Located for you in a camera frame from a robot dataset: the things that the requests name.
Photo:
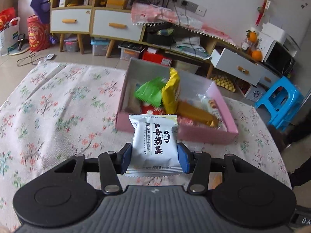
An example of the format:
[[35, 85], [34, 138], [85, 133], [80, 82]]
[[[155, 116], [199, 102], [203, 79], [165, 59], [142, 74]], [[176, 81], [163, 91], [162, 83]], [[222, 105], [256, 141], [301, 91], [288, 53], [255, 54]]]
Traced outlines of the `white striped snack bar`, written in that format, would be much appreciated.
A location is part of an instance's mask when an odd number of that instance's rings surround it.
[[222, 116], [215, 100], [203, 94], [198, 94], [197, 96], [199, 99], [199, 108], [214, 115], [217, 118], [218, 123], [222, 123]]

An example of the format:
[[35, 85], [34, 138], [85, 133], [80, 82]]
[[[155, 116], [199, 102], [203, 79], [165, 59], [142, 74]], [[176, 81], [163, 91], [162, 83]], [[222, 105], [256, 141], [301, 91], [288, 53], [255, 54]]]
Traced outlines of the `white monkey snack packet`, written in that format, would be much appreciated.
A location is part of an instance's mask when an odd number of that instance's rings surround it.
[[176, 115], [130, 115], [135, 128], [128, 177], [164, 177], [183, 173], [178, 160]]

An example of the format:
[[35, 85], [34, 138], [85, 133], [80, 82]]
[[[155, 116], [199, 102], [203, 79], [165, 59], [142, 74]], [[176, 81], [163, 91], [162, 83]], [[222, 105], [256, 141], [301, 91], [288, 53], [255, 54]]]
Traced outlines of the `green snack packet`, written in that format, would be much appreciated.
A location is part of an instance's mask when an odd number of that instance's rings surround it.
[[162, 103], [162, 88], [166, 85], [166, 79], [156, 77], [135, 91], [135, 97], [153, 107], [160, 107]]

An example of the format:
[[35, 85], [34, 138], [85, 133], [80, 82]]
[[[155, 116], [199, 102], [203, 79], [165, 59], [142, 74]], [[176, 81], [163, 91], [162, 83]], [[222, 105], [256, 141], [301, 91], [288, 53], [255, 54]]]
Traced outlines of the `red snack packet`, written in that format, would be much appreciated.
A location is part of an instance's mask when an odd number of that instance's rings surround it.
[[148, 103], [141, 103], [141, 113], [148, 115], [165, 115], [166, 112], [162, 107], [154, 107]]

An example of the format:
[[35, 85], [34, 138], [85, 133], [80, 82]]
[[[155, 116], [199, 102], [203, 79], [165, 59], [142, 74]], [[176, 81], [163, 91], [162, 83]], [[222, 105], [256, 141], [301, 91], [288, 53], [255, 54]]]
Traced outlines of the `wooden shelf cabinet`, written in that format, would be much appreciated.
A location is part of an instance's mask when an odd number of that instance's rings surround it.
[[92, 0], [51, 0], [50, 33], [59, 35], [59, 51], [63, 52], [65, 36], [75, 34], [78, 47], [84, 54], [83, 35], [91, 30]]

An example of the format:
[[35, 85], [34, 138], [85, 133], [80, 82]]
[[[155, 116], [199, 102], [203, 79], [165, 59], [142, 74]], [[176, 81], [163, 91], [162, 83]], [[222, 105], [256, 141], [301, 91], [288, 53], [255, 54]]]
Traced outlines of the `orange fruit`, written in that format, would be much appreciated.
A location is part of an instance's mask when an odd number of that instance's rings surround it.
[[252, 59], [254, 59], [257, 62], [262, 61], [263, 59], [263, 54], [260, 50], [254, 50], [252, 51]]

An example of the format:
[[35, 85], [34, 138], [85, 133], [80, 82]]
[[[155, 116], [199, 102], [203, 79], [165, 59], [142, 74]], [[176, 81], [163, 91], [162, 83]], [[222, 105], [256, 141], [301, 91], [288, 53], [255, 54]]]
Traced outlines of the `yellow snack packet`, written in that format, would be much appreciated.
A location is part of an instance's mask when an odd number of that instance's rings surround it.
[[166, 114], [173, 115], [178, 107], [180, 76], [177, 70], [170, 69], [170, 78], [162, 88], [162, 104]]

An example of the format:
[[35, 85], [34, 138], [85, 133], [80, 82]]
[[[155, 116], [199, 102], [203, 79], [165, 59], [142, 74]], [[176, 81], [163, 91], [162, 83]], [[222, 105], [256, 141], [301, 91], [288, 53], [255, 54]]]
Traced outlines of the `pink cardboard box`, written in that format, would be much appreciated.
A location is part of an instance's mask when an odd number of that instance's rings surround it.
[[230, 144], [239, 134], [216, 84], [201, 76], [132, 58], [125, 74], [116, 116], [116, 129], [133, 133], [130, 115], [139, 114], [134, 100], [162, 108], [167, 116], [183, 117], [179, 140]]

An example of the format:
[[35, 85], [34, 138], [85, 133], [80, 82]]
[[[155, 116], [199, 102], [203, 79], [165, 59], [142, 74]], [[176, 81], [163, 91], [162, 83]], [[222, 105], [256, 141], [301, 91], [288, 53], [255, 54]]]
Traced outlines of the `pink cloth on cabinet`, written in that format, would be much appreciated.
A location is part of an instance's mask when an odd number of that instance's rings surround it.
[[186, 30], [220, 39], [234, 47], [237, 47], [229, 35], [209, 26], [205, 22], [186, 15], [186, 12], [182, 14], [164, 7], [134, 3], [131, 9], [131, 19], [133, 25], [151, 25], [164, 22], [172, 23], [176, 26], [184, 27]]

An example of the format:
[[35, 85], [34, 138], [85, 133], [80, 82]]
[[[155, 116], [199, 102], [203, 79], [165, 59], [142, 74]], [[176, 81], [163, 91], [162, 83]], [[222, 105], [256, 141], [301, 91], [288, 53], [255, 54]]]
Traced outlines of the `gold snack bar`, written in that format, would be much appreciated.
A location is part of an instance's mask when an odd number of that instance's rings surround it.
[[205, 110], [201, 110], [200, 108], [194, 107], [191, 104], [188, 104], [187, 102], [180, 101], [178, 103], [176, 113], [182, 117], [186, 117], [195, 122], [205, 124], [209, 127], [213, 128], [218, 127], [218, 119], [216, 116], [210, 114]]

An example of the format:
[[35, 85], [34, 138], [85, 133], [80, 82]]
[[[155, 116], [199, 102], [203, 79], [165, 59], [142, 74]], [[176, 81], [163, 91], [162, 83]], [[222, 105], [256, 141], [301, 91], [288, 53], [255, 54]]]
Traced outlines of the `red plastic bag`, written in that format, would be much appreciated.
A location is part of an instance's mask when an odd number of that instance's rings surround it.
[[0, 12], [0, 31], [7, 29], [10, 26], [10, 21], [16, 17], [14, 7]]

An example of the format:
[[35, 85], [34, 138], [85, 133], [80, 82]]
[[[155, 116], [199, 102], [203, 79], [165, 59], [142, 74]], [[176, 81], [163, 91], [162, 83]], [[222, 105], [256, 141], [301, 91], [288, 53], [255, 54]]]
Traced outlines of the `blue plastic stool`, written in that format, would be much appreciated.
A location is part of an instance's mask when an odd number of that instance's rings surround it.
[[285, 131], [298, 113], [304, 100], [301, 92], [286, 77], [280, 78], [254, 104], [255, 108], [265, 107], [270, 114], [268, 125]]

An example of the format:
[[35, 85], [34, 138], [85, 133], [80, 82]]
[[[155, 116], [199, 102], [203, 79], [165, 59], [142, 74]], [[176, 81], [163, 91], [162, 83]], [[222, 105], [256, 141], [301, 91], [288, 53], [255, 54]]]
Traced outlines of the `microwave oven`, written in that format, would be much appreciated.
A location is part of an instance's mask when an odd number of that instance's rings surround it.
[[257, 49], [261, 51], [261, 62], [275, 73], [288, 76], [295, 65], [295, 59], [283, 46], [272, 37], [258, 32]]

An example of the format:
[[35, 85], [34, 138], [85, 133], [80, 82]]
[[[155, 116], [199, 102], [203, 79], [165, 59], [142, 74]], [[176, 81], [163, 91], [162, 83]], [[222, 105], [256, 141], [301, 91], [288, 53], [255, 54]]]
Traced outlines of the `open white drawer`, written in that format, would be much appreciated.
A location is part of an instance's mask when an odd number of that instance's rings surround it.
[[240, 78], [252, 85], [257, 85], [263, 75], [263, 69], [248, 59], [227, 48], [221, 51], [214, 49], [211, 53], [211, 63], [214, 68]]

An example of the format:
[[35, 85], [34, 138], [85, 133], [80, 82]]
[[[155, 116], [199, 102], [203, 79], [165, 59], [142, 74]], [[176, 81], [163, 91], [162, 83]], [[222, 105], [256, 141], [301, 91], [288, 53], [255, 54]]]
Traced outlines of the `floral tablecloth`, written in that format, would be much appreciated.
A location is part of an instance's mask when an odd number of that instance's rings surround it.
[[[75, 154], [119, 151], [133, 135], [117, 131], [125, 70], [39, 62], [1, 106], [1, 226], [20, 226], [13, 196], [26, 183]], [[281, 155], [257, 111], [224, 97], [238, 128], [229, 145], [182, 141], [222, 158], [236, 154], [291, 188]]]

